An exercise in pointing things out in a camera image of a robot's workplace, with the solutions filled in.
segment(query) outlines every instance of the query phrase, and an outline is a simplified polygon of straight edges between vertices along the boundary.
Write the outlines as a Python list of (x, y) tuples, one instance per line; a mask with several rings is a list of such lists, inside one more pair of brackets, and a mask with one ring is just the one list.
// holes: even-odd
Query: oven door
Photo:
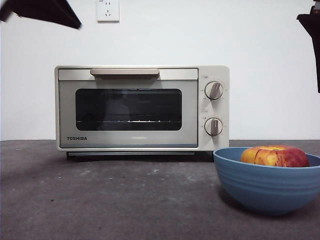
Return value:
[(60, 69), (60, 148), (196, 148), (198, 69)]

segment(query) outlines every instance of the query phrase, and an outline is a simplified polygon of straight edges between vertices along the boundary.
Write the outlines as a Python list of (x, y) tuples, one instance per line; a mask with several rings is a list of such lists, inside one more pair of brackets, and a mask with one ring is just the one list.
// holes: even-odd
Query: wall outlet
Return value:
[(96, 2), (96, 20), (98, 22), (119, 22), (120, 0), (98, 0)]

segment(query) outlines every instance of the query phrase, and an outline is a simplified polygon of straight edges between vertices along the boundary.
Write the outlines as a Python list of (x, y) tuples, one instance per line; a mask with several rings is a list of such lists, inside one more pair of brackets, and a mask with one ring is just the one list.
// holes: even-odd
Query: blue bowl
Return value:
[(222, 186), (247, 209), (283, 215), (308, 204), (320, 192), (320, 157), (306, 154), (309, 167), (264, 166), (240, 161), (247, 148), (213, 152)]

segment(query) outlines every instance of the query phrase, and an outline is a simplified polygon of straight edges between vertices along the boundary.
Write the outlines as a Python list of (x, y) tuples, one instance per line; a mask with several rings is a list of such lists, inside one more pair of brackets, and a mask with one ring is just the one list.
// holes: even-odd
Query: oven base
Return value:
[(68, 151), (66, 157), (72, 158), (75, 156), (127, 156), (127, 155), (194, 155), (194, 151), (123, 151), (123, 152), (81, 152), (81, 151)]

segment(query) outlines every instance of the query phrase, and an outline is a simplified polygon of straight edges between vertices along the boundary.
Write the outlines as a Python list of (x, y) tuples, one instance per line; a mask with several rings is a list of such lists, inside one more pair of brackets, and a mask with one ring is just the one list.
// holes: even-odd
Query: apple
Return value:
[(243, 151), (241, 162), (275, 167), (309, 167), (306, 154), (299, 148), (286, 145), (255, 146)]

